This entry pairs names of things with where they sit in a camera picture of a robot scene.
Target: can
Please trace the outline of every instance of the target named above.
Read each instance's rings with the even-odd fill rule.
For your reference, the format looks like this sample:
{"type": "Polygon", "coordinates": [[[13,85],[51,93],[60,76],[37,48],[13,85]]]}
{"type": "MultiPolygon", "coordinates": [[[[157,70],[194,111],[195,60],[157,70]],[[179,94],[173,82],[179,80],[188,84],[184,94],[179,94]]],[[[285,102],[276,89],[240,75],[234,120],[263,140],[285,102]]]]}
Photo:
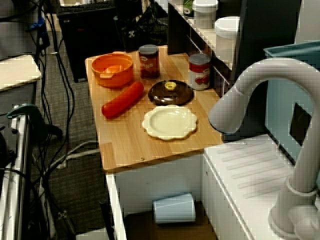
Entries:
{"type": "Polygon", "coordinates": [[[187,18],[194,17],[194,10],[192,4],[194,0],[183,0],[183,15],[187,18]]]}
{"type": "Polygon", "coordinates": [[[206,54],[193,54],[189,57],[188,85],[194,90],[205,90],[210,86],[210,61],[206,54]]]}
{"type": "Polygon", "coordinates": [[[139,47],[140,77],[143,79],[156,79],[160,76],[159,48],[147,44],[139,47]]]}

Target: orange pot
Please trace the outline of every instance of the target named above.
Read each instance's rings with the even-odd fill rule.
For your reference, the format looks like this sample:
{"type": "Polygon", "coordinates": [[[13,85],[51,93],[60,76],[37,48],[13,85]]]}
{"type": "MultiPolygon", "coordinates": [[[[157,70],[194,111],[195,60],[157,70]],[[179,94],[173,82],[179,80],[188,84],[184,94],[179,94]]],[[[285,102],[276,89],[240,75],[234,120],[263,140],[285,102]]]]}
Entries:
{"type": "Polygon", "coordinates": [[[132,58],[119,51],[97,57],[91,68],[97,83],[106,88],[120,88],[134,76],[132,58]]]}

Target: gray faucet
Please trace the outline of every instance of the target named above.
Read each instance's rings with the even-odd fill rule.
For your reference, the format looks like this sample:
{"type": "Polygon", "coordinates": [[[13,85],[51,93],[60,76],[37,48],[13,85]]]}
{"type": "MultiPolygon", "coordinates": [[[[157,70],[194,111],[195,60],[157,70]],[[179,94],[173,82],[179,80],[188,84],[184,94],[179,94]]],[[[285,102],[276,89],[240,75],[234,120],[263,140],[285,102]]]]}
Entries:
{"type": "Polygon", "coordinates": [[[291,176],[269,213],[269,225],[286,240],[320,240],[320,213],[315,207],[316,180],[320,171],[320,72],[291,58],[269,58],[249,66],[234,86],[208,114],[214,129],[236,132],[246,114],[255,88],[272,79],[292,81],[303,88],[313,102],[313,114],[291,176]]]}

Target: white cup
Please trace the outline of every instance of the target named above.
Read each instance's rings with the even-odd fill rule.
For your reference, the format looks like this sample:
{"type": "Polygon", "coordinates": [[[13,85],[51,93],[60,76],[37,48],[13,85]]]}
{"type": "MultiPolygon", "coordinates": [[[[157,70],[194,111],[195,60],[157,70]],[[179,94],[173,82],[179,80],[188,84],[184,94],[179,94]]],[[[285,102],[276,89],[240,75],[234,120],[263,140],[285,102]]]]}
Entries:
{"type": "Polygon", "coordinates": [[[196,209],[190,193],[169,197],[153,202],[156,224],[194,222],[196,209]]]}

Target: teal container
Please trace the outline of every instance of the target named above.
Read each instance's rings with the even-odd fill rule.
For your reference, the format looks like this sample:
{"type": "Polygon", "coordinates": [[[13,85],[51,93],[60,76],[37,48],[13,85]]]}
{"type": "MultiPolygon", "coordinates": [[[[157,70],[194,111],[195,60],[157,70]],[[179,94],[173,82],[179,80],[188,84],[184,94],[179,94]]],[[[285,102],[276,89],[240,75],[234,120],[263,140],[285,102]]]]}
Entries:
{"type": "MultiPolygon", "coordinates": [[[[267,58],[296,59],[320,71],[320,41],[269,47],[265,48],[264,52],[267,58]]],[[[298,104],[312,116],[314,108],[311,98],[295,83],[273,79],[268,82],[266,102],[266,128],[296,161],[301,146],[290,135],[294,106],[298,104]]]]}
{"type": "Polygon", "coordinates": [[[192,9],[192,4],[194,0],[183,0],[183,15],[187,18],[194,17],[194,10],[192,9]]]}
{"type": "Polygon", "coordinates": [[[268,47],[264,52],[267,58],[296,59],[320,71],[320,41],[268,47]]]}

